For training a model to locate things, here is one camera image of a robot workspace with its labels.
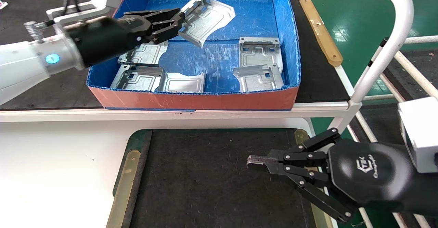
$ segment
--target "aluminum part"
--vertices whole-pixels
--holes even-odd
[[[166,73],[160,67],[136,66],[123,64],[111,84],[111,89],[203,93],[205,73],[186,76],[181,73]]]
[[[160,44],[140,44],[133,50],[119,57],[120,64],[135,64],[140,66],[159,67],[158,60],[167,51],[169,41]]]
[[[185,14],[185,21],[179,35],[198,47],[236,16],[233,7],[217,0],[190,0],[181,11]]]
[[[186,76],[181,73],[166,73],[159,90],[170,93],[203,93],[205,72],[197,76]]]
[[[121,65],[111,89],[155,91],[160,85],[163,68]]]
[[[239,66],[268,65],[283,72],[280,39],[267,37],[241,37],[239,40]]]
[[[253,65],[233,69],[239,80],[240,92],[280,89],[284,83],[278,68],[268,65]]]

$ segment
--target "logo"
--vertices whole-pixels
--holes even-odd
[[[374,170],[373,177],[378,178],[377,173],[377,164],[374,157],[370,154],[368,154],[368,159],[366,160],[365,157],[359,157],[358,160],[356,160],[357,169],[363,171],[364,173],[368,173],[371,170]]]
[[[373,170],[373,167],[371,166],[371,161],[366,161],[365,157],[359,157],[359,159],[356,160],[356,163],[357,163],[357,169],[365,173]]]

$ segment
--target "bolt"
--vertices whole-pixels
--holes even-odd
[[[35,21],[24,23],[26,30],[29,32],[30,36],[38,43],[43,43],[42,40],[42,32],[38,28],[37,23]]]

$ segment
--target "robotic arm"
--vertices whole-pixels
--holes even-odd
[[[398,106],[405,145],[341,139],[332,128],[289,150],[250,155],[247,167],[285,178],[303,197],[341,222],[349,221],[359,207],[436,217],[438,100],[427,97]],[[317,152],[331,143],[327,153]],[[319,190],[324,187],[330,195]]]
[[[50,23],[25,23],[35,41],[0,46],[0,104],[56,73],[88,68],[139,44],[172,39],[185,19],[184,12],[175,8],[127,12],[120,19],[101,16],[86,20],[107,13],[119,2],[91,0],[78,4],[80,11],[76,13],[69,13],[75,5],[47,11]],[[41,30],[52,25],[57,34],[43,38]]]

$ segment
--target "tan plastic strip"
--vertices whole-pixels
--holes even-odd
[[[335,42],[333,42],[333,39],[319,16],[318,11],[316,11],[313,2],[311,0],[300,0],[300,3],[307,19],[312,25],[316,40],[327,58],[327,61],[334,67],[340,66],[344,59],[342,58],[341,52],[339,52]]]
[[[113,207],[109,213],[106,228],[121,228],[123,218],[125,217],[129,196],[131,194],[134,178],[138,166],[140,152],[137,150],[130,151],[123,165],[122,175],[120,176],[119,185],[117,186],[116,196],[114,197]]]
[[[297,144],[300,144],[300,143],[306,141],[307,139],[309,139],[309,136],[305,130],[298,129],[295,131],[294,134],[295,134],[295,140],[296,140]],[[310,168],[308,168],[308,170],[314,170],[317,172],[318,168],[317,167],[310,167]],[[324,213],[323,211],[321,211],[321,209],[319,209],[315,205],[312,204],[311,206],[312,206],[313,218],[315,219],[316,227],[317,228],[333,228],[332,219],[330,218],[330,216],[328,214]]]

